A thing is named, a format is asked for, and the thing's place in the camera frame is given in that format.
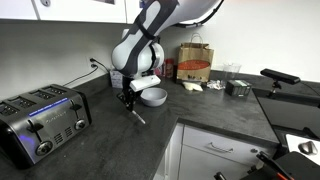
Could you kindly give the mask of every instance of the paper bag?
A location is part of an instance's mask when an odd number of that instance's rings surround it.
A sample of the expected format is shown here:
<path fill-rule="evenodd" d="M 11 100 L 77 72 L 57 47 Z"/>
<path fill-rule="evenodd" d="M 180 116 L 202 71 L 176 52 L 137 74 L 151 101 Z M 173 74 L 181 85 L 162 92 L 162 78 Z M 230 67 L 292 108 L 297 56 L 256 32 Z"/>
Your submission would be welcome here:
<path fill-rule="evenodd" d="M 201 43 L 193 43 L 199 37 Z M 179 52 L 177 82 L 208 82 L 214 51 L 209 44 L 203 44 L 198 34 L 193 34 L 191 42 L 182 43 Z"/>

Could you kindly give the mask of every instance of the cable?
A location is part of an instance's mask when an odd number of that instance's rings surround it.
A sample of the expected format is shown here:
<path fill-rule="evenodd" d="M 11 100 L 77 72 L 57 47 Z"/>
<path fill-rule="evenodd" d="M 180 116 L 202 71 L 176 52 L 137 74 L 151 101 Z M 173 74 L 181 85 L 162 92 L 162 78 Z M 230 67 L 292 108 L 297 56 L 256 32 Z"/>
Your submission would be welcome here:
<path fill-rule="evenodd" d="M 88 74 L 85 74 L 85 75 L 83 75 L 83 76 L 80 76 L 80 77 L 78 77 L 78 78 L 76 78 L 76 79 L 74 79 L 74 80 L 72 80 L 72 81 L 64 84 L 63 86 L 66 86 L 66 85 L 71 84 L 71 83 L 73 83 L 73 82 L 75 82 L 75 81 L 77 81 L 77 80 L 79 80 L 79 79 L 81 79 L 81 78 L 84 78 L 84 77 L 86 77 L 86 76 L 89 76 L 90 74 L 94 73 L 94 72 L 98 69 L 98 66 L 95 65 L 95 64 L 92 64 L 91 67 L 94 67 L 94 70 L 93 70 L 93 71 L 91 71 L 91 72 L 89 72 Z"/>
<path fill-rule="evenodd" d="M 303 82 L 300 82 L 301 84 L 303 84 L 303 85 L 305 85 L 305 86 L 307 86 L 308 88 L 310 88 L 313 92 L 315 92 L 318 96 L 320 96 L 320 94 L 315 90 L 315 89 L 313 89 L 311 86 L 309 86 L 308 84 L 305 84 L 305 83 L 303 83 Z"/>
<path fill-rule="evenodd" d="M 99 61 L 97 61 L 97 60 L 95 60 L 93 58 L 90 58 L 90 62 L 92 62 L 92 63 L 96 62 L 96 63 L 100 64 L 101 66 L 103 66 L 107 70 L 107 72 L 109 72 L 109 69 L 105 65 L 103 65 L 101 62 L 99 62 Z"/>
<path fill-rule="evenodd" d="M 176 26 L 176 27 L 180 27 L 180 28 L 193 28 L 193 27 L 198 27 L 198 26 L 202 26 L 204 23 L 206 23 L 207 21 L 209 21 L 209 19 L 211 19 L 215 14 L 216 12 L 218 12 L 218 10 L 220 9 L 222 3 L 224 2 L 224 0 L 221 0 L 219 5 L 213 9 L 212 13 L 209 14 L 209 16 L 207 16 L 205 19 L 203 19 L 202 21 L 200 22 L 195 22 L 193 24 L 182 24 L 182 23 L 177 23 L 177 24 L 174 24 L 173 26 Z"/>

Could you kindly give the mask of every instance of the toaster lever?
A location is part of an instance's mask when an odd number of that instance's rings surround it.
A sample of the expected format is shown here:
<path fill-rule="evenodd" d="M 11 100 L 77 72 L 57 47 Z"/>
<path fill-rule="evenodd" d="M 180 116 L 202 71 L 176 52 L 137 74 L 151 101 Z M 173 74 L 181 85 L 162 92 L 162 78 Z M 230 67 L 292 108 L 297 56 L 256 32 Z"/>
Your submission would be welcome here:
<path fill-rule="evenodd" d="M 27 129 L 28 129 L 30 132 L 35 133 L 35 132 L 39 131 L 39 130 L 42 129 L 42 128 L 43 128 L 43 125 L 40 124 L 40 123 L 35 123 L 35 124 L 30 123 L 30 127 L 28 127 Z"/>
<path fill-rule="evenodd" d="M 82 106 L 79 105 L 79 104 L 73 104 L 72 103 L 72 106 L 70 107 L 70 109 L 74 110 L 74 111 L 78 111 L 79 109 L 81 109 Z"/>

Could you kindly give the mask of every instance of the cabinet drawer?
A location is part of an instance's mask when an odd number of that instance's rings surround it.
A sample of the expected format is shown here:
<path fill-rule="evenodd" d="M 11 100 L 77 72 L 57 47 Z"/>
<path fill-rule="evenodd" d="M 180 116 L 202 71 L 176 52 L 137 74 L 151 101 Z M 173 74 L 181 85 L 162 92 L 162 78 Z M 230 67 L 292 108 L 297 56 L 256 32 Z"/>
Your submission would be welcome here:
<path fill-rule="evenodd" d="M 217 172 L 227 180 L 239 180 L 248 175 L 249 169 L 249 166 L 183 146 L 179 180 L 214 180 Z"/>
<path fill-rule="evenodd" d="M 260 151 L 269 155 L 273 151 L 190 126 L 185 126 L 183 144 L 249 166 L 259 162 L 256 155 Z"/>

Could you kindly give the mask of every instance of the cabinet door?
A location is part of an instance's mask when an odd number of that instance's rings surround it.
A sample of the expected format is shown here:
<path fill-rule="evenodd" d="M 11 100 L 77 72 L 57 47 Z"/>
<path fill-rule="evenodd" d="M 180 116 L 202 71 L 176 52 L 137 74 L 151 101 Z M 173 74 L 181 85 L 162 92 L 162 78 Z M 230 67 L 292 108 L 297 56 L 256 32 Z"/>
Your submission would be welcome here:
<path fill-rule="evenodd" d="M 125 0 L 33 0 L 41 20 L 126 23 Z"/>
<path fill-rule="evenodd" d="M 132 24 L 140 14 L 145 0 L 126 0 L 127 23 Z"/>
<path fill-rule="evenodd" d="M 177 180 L 183 136 L 183 124 L 177 124 L 153 180 Z"/>
<path fill-rule="evenodd" d="M 183 145 L 179 180 L 214 180 L 217 172 L 228 180 L 239 180 L 249 169 L 249 166 Z"/>
<path fill-rule="evenodd" d="M 32 0 L 1 0 L 0 19 L 37 20 Z"/>

